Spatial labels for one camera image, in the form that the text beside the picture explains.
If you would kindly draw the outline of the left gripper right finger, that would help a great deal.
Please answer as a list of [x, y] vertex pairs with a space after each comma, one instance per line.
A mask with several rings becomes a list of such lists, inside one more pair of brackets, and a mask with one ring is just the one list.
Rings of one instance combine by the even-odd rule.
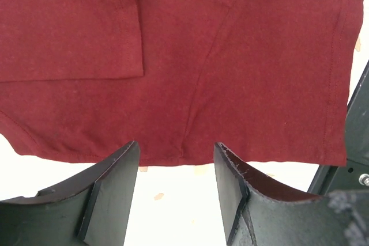
[[368, 245], [368, 190], [309, 194], [222, 143], [214, 145], [214, 168], [227, 245]]

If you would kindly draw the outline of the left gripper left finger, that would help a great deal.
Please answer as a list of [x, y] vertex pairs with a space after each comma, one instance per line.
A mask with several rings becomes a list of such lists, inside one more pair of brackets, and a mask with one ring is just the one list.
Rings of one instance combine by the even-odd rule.
[[139, 160], [131, 141], [34, 197], [1, 201], [1, 245], [123, 245]]

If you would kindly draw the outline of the dark red t shirt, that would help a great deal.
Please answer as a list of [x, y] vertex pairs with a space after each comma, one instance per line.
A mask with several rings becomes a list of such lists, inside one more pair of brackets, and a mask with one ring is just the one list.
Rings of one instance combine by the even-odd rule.
[[344, 165], [364, 0], [1, 0], [1, 134], [20, 155]]

